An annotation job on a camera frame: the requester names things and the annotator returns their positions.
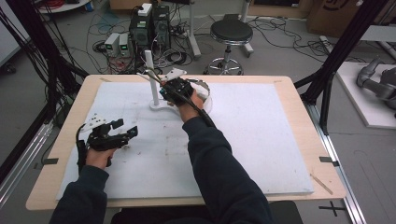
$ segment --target white object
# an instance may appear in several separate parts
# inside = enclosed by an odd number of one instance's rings
[[[152,61],[152,54],[151,50],[146,49],[145,50],[145,56],[146,56],[146,67],[154,69],[154,63]],[[154,77],[155,74],[152,70],[148,70],[148,73]],[[157,82],[153,79],[149,79],[149,84],[151,86],[151,94],[152,94],[152,102],[154,105],[159,105],[160,101],[158,100],[158,92],[157,92]]]
[[[117,57],[120,53],[120,34],[111,34],[105,42],[105,48],[109,57]]]
[[[311,193],[313,186],[273,84],[208,83],[213,98],[210,117],[222,130],[233,154],[264,194]],[[104,82],[88,113],[124,119],[115,132],[138,126],[139,135],[115,152],[105,192],[115,198],[200,196],[187,151],[182,121],[171,111],[152,111],[149,84]],[[78,178],[77,150],[66,165],[66,185]]]
[[[143,3],[142,8],[143,9],[137,11],[137,15],[139,15],[139,16],[148,16],[149,12],[151,11],[152,4]]]
[[[371,25],[361,40],[396,42],[396,27]]]
[[[120,34],[120,53],[121,57],[131,57],[131,44],[128,34]]]
[[[94,114],[91,119],[87,120],[87,123],[84,125],[84,127],[81,128],[81,132],[85,133],[89,130],[99,127],[102,124],[106,124],[106,120],[99,115]]]
[[[177,77],[181,77],[183,75],[186,75],[187,72],[178,68],[172,68],[168,74],[166,74],[164,77],[161,78],[161,81],[169,81],[172,79],[175,79]]]
[[[209,97],[209,91],[205,89],[203,86],[197,85],[195,83],[191,83],[191,86],[197,91],[197,95],[199,98],[202,100],[206,100]]]
[[[364,2],[363,0],[359,0],[359,1],[356,3],[356,6],[357,6],[357,7],[361,6],[361,5],[363,4],[363,2]]]
[[[366,65],[367,63],[343,63],[337,76],[367,127],[396,129],[396,111],[387,107],[373,92],[356,85],[358,73]],[[393,67],[395,65],[379,64],[371,80],[379,82],[382,72]]]

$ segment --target gray robot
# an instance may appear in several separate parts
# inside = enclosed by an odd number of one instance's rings
[[[356,84],[361,88],[372,91],[388,107],[396,110],[396,67],[382,72],[379,83],[371,80],[371,76],[380,63],[383,62],[379,58],[375,58],[363,67],[358,74]]]

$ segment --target person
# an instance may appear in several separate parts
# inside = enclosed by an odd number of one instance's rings
[[[198,108],[203,108],[203,101],[196,92],[191,100]],[[189,137],[188,151],[194,177],[211,220],[192,217],[169,223],[273,223],[267,199],[233,156],[222,132],[207,127],[190,105],[184,104],[178,109],[184,122],[182,128]],[[103,223],[104,188],[108,178],[104,169],[107,158],[111,158],[114,151],[88,151],[80,177],[67,186],[49,223]]]

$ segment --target black stool seat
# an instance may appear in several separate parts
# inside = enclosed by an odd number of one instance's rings
[[[212,24],[210,34],[220,43],[245,45],[253,37],[253,30],[240,20],[222,20]]]

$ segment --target stool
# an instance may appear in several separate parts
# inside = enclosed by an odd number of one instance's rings
[[[244,75],[239,62],[230,58],[231,46],[246,45],[253,37],[253,30],[240,20],[215,21],[210,27],[210,35],[226,44],[224,58],[213,60],[205,69],[205,75]]]

